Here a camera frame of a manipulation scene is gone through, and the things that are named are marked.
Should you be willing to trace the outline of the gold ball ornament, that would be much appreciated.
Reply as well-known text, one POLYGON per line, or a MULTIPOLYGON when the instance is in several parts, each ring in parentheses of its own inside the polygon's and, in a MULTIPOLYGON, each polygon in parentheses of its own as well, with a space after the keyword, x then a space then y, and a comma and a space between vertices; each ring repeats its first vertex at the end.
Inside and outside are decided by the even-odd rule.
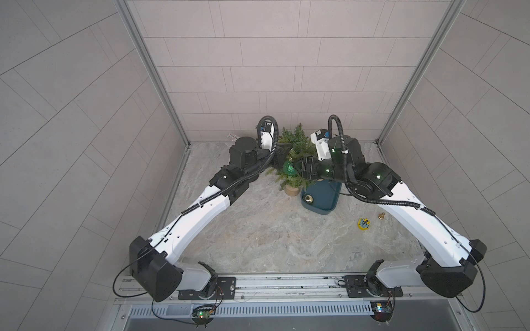
POLYGON ((305 194, 305 196, 303 196, 303 200, 306 204, 313 204, 314 202, 314 199, 310 194, 305 194))

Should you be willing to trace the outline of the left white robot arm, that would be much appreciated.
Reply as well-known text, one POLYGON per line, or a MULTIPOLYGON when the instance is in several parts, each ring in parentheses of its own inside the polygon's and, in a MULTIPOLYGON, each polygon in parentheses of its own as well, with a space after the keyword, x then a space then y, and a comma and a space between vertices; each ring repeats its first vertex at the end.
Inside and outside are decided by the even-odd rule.
POLYGON ((181 263, 186 247, 220 213, 230 207, 272 163, 279 146, 274 117, 259 120, 256 139, 241 137, 230 148, 230 163, 222 167, 192 205, 145 239, 129 245, 127 268, 153 301, 168 299, 177 290, 192 290, 209 297, 218 278, 205 263, 181 263))

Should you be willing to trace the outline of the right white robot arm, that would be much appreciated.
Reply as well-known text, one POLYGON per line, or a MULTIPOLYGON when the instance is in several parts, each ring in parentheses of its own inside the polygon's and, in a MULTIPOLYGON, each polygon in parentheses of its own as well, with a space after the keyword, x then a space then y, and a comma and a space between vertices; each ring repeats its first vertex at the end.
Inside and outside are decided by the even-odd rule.
POLYGON ((337 115, 331 115, 328 128, 313 133, 311 139, 317 156, 294 163, 304 179, 342 183, 353 198, 387 211, 425 249, 422 256, 410 261, 377 260, 364 281, 371 295, 380 297, 386 288, 425 286, 442 297, 454 298, 476 277, 485 279, 479 263, 486 245, 447 226, 388 165, 366 162, 360 143, 344 134, 337 115))

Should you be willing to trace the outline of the green glitter ball ornament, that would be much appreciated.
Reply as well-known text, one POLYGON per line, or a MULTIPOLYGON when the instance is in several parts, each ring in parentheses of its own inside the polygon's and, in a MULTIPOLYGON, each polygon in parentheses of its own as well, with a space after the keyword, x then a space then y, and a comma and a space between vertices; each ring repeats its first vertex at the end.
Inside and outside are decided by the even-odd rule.
POLYGON ((294 177, 298 174, 298 172, 293 166, 292 161, 285 161, 283 164, 282 171, 285 175, 290 176, 290 177, 294 177))

